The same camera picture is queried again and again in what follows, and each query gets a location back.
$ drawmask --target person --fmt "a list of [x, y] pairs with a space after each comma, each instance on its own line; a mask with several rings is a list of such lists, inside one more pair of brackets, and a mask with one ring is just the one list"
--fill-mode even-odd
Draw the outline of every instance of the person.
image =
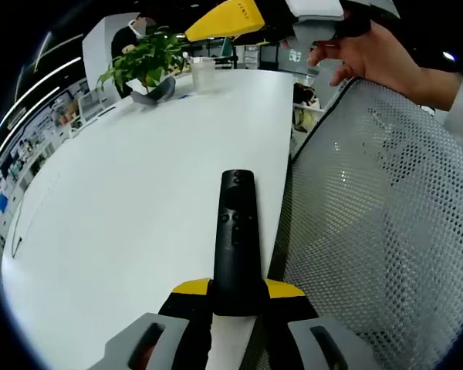
[[[152, 25], [156, 25], [156, 22], [149, 17], [145, 17], [143, 13], [140, 13], [126, 27], [119, 29], [111, 42], [112, 59], [115, 59], [117, 56], [123, 56], [133, 50], [137, 46], [138, 40], [146, 35], [146, 28]], [[117, 91], [124, 98], [130, 95], [132, 89], [128, 86], [120, 89], [117, 86]]]
[[359, 37], [319, 42], [308, 63], [340, 59], [331, 86], [359, 76], [384, 85], [422, 106], [450, 111], [444, 127], [463, 148], [463, 80], [457, 73], [421, 68], [382, 25], [372, 21], [371, 30]]
[[19, 148], [17, 149], [17, 154], [19, 155], [19, 158], [24, 161], [27, 161], [27, 158], [29, 157], [29, 151], [27, 150], [27, 147], [24, 145], [23, 140], [19, 141]]
[[33, 147], [32, 147], [32, 144], [31, 144], [31, 140], [30, 140], [30, 139], [26, 139], [26, 140], [25, 140], [25, 147], [26, 147], [26, 149], [28, 150], [28, 153], [31, 153], [31, 152], [32, 152]]

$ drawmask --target white wall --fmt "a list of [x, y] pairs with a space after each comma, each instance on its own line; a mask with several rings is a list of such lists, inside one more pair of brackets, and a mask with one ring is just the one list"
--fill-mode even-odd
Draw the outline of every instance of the white wall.
[[237, 63], [245, 63], [245, 46], [240, 45], [235, 47], [235, 53], [237, 54]]
[[[96, 88], [98, 78], [105, 73], [111, 63], [111, 42], [119, 29], [127, 26], [138, 13], [109, 15], [101, 19], [83, 40], [83, 61], [87, 84], [90, 90]], [[120, 95], [111, 81], [106, 81], [104, 95], [120, 100]]]

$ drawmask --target white table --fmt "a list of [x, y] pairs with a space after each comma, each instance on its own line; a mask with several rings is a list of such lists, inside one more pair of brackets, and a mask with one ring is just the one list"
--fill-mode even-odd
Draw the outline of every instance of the white table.
[[[46, 139], [39, 144], [19, 172], [17, 180], [12, 180], [12, 175], [8, 175], [8, 186], [3, 193], [8, 198], [8, 203], [5, 208], [5, 212], [0, 215], [0, 237], [3, 237], [4, 239], [6, 238], [14, 213], [22, 201], [22, 196], [25, 190], [34, 178], [34, 174], [31, 172], [32, 165], [41, 155], [46, 157], [51, 156], [51, 154], [62, 144], [62, 140], [66, 138], [65, 134], [68, 133], [69, 128], [70, 125], [68, 125], [68, 127], [58, 129], [51, 138]], [[0, 248], [0, 265], [1, 264], [2, 249]]]
[[[279, 222], [292, 76], [217, 72], [219, 92], [156, 109], [130, 102], [64, 143], [29, 186], [2, 263], [5, 296], [46, 364], [84, 369], [107, 340], [158, 312], [183, 281], [212, 277], [221, 173], [256, 178], [262, 273]], [[11, 257], [12, 234], [23, 242]], [[253, 318], [215, 318], [208, 368], [238, 368]]]

